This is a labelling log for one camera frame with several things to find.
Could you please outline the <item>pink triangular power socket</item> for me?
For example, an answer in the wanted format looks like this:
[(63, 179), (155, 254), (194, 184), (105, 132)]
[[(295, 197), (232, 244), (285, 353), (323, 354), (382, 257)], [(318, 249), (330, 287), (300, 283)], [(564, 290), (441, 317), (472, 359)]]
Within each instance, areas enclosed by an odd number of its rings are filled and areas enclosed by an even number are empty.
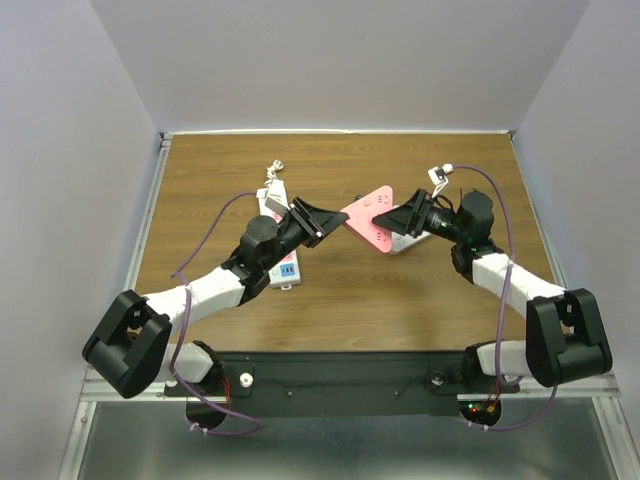
[(373, 219), (393, 208), (393, 189), (383, 185), (340, 210), (348, 215), (346, 228), (371, 247), (388, 254), (392, 248), (391, 231), (379, 227)]

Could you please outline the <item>white colourful power strip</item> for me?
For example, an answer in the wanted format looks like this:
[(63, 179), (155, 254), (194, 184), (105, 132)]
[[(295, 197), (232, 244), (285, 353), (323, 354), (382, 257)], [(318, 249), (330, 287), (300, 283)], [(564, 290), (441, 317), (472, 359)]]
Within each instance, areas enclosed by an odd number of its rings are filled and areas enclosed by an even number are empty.
[[(268, 188), (263, 187), (256, 191), (259, 213), (261, 215), (272, 217), (277, 223), (281, 221), (281, 216), (277, 211), (271, 210), (267, 204)], [(285, 256), (275, 267), (269, 272), (270, 287), (283, 291), (290, 290), (294, 285), (301, 283), (300, 268), (298, 263), (297, 252), (293, 251)]]

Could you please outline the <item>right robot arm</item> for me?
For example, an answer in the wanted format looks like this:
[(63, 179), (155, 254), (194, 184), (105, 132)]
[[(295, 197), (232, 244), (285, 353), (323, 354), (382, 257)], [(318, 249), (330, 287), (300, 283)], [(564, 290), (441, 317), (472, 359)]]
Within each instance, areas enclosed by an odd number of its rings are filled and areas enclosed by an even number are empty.
[(493, 202), (479, 191), (462, 196), (457, 209), (443, 208), (419, 189), (404, 204), (373, 218), (400, 235), (428, 232), (452, 241), (455, 270), (470, 283), (500, 297), (525, 320), (522, 341), (468, 348), (460, 366), (463, 384), (482, 390), (496, 377), (532, 377), (553, 387), (607, 373), (612, 353), (595, 296), (566, 290), (515, 264), (491, 239)]

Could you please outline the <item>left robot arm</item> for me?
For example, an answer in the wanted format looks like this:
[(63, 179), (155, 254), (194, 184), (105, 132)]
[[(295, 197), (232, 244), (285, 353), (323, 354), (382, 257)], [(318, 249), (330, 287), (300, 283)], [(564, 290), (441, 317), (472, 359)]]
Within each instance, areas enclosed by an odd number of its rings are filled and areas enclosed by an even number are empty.
[(223, 371), (211, 353), (196, 343), (171, 343), (171, 336), (184, 337), (191, 323), (253, 300), (281, 260), (300, 246), (315, 247), (348, 218), (300, 198), (279, 220), (252, 218), (230, 257), (210, 273), (159, 293), (117, 295), (87, 340), (83, 359), (125, 399), (171, 380), (202, 394), (215, 392)]

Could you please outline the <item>white triangular power socket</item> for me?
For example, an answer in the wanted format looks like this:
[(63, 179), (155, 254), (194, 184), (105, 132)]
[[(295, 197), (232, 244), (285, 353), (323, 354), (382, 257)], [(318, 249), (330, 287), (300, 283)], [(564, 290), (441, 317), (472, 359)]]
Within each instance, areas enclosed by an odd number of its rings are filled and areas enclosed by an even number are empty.
[(392, 244), (391, 244), (390, 254), (398, 255), (408, 250), (409, 248), (416, 246), (422, 241), (428, 239), (430, 236), (431, 234), (428, 232), (423, 232), (417, 237), (413, 237), (410, 234), (400, 235), (398, 233), (392, 232), (391, 233)]

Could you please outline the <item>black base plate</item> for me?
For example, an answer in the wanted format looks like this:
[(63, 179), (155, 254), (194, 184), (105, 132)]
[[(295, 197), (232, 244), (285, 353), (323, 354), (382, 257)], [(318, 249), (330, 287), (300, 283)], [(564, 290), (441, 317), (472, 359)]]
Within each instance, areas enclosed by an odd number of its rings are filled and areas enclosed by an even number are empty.
[(270, 417), (456, 416), (495, 379), (461, 350), (219, 352), (197, 392)]

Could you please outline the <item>back aluminium rail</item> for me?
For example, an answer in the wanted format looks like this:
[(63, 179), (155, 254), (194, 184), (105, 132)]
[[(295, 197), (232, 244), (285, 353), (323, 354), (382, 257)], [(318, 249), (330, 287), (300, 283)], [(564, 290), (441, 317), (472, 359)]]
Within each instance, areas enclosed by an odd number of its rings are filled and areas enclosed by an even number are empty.
[(217, 129), (160, 132), (161, 138), (184, 135), (507, 135), (515, 130), (460, 129), (339, 129), (339, 128), (280, 128), (280, 129)]

